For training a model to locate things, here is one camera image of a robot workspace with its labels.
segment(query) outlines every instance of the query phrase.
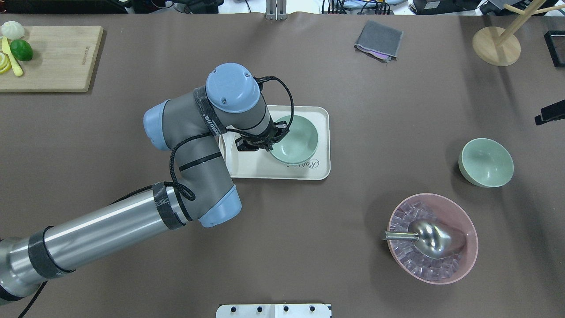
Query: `table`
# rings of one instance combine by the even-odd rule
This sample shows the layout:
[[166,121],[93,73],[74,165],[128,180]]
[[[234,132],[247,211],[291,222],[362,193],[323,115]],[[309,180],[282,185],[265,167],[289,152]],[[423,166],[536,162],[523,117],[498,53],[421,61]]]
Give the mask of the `table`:
[[[297,105],[331,119],[323,181],[236,179],[243,210],[226,224],[169,231],[47,284],[28,317],[214,317],[219,304],[331,303],[334,317],[565,315],[563,122],[534,125],[565,98],[543,35],[518,30],[520,59],[501,68],[472,50],[479,29],[512,17],[7,15],[24,25],[102,25],[87,93],[0,96],[0,235],[26,237],[169,180],[144,112],[203,85],[224,62],[285,81]],[[368,19],[405,31],[399,59],[355,51]],[[277,84],[269,104],[288,104]],[[456,162],[476,137],[502,143],[515,175],[470,185]],[[479,257],[461,281],[405,273],[378,240],[394,207],[422,192],[458,203]],[[14,317],[28,303],[0,308]]]

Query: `brown tabletop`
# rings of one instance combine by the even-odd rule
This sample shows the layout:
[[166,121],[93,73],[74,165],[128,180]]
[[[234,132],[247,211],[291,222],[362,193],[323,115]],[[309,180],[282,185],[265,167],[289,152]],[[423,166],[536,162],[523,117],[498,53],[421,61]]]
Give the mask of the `brown tabletop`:
[[[24,25],[101,25],[87,93],[0,95],[0,236],[26,237],[169,180],[144,112],[203,85],[224,62],[287,83],[297,105],[331,118],[323,181],[235,179],[243,210],[193,222],[51,281],[27,317],[214,317],[219,304],[331,303],[334,317],[565,316],[565,121],[534,125],[565,98],[565,70],[529,20],[509,67],[472,50],[484,26],[467,16],[3,15]],[[366,20],[405,32],[388,64],[355,51]],[[287,105],[278,84],[268,104]],[[457,169],[465,143],[488,137],[512,154],[501,188]],[[457,283],[429,285],[378,240],[394,207],[431,192],[474,222],[479,257]],[[30,298],[0,308],[15,317]]]

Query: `garlic bulb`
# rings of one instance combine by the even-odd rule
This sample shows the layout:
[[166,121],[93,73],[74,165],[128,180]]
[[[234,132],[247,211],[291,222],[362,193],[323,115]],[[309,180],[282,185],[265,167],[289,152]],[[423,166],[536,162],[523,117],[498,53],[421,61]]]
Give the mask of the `garlic bulb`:
[[10,40],[22,38],[24,34],[24,27],[16,21],[8,21],[2,24],[2,35]]

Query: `cutting board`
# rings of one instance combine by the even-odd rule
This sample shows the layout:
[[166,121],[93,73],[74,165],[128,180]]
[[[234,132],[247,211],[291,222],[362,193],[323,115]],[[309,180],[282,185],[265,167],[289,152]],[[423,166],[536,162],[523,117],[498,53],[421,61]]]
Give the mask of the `cutting board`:
[[102,27],[24,27],[31,61],[18,61],[24,75],[0,74],[0,93],[86,92],[98,55]]

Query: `wooden stand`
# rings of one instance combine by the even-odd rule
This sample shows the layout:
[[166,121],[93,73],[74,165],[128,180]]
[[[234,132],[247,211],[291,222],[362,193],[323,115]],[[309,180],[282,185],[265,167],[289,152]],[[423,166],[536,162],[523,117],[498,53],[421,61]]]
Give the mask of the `wooden stand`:
[[475,36],[473,36],[475,53],[483,61],[496,66],[508,66],[516,62],[520,57],[521,47],[520,42],[514,36],[514,32],[534,14],[565,7],[565,5],[560,5],[538,10],[544,2],[545,0],[533,0],[524,11],[504,5],[504,8],[519,14],[519,16],[507,29],[486,27],[475,33]]

